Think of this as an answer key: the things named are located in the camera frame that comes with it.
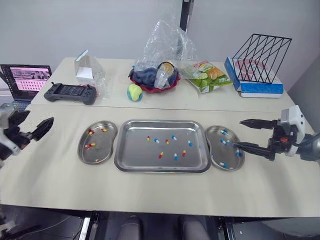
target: black wire rack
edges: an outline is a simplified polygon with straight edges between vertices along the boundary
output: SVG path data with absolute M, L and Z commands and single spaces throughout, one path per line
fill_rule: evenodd
M 232 58 L 240 81 L 272 84 L 292 38 L 252 34 Z

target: chip bag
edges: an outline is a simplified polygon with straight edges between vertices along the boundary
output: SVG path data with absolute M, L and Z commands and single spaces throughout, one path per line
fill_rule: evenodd
M 224 72 L 208 61 L 198 62 L 180 71 L 200 93 L 209 93 L 221 86 L 232 84 Z

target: red bowl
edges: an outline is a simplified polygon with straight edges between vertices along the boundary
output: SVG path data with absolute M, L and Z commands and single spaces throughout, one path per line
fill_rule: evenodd
M 179 82 L 179 80 L 180 80 L 180 75 L 178 74 L 178 75 L 176 76 L 176 79 L 175 79 L 174 83 L 173 83 L 170 87 L 167 87 L 167 88 L 164 88 L 164 89 L 160 89 L 160 88 L 152 88 L 152 89 L 151 89 L 151 88 L 147 88 L 146 86 L 140 85 L 138 82 L 136 82 L 135 80 L 133 80 L 132 77 L 130 77 L 130 80 L 131 80 L 131 82 L 133 82 L 134 84 L 140 86 L 140 88 L 141 88 L 143 91 L 146 91 L 146 92 L 148 92 L 148 93 L 153 94 L 153 93 L 162 93 L 162 92 L 167 91 L 167 90 L 169 90 L 169 89 L 173 89 L 173 88 L 178 84 L 178 82 Z

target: blue cloth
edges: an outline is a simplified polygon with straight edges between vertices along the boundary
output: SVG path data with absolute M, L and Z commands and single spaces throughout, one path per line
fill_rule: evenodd
M 155 81 L 157 77 L 157 69 L 154 67 L 149 67 L 142 71 L 135 71 L 132 69 L 130 71 L 129 77 L 132 77 L 138 84 L 146 86 L 148 89 L 153 89 L 155 87 Z
M 148 89 L 155 88 L 158 69 L 149 67 L 142 71 L 135 71 L 134 68 L 130 71 L 129 77 L 132 77 L 138 84 L 146 86 Z M 172 86 L 178 76 L 178 70 L 174 68 L 173 74 L 168 78 L 168 83 Z

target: laptop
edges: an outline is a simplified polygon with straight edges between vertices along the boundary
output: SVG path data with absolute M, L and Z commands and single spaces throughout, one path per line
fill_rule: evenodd
M 8 85 L 13 97 L 12 103 L 18 112 L 24 111 L 32 99 L 52 75 L 47 65 L 0 64 L 3 74 L 0 77 Z

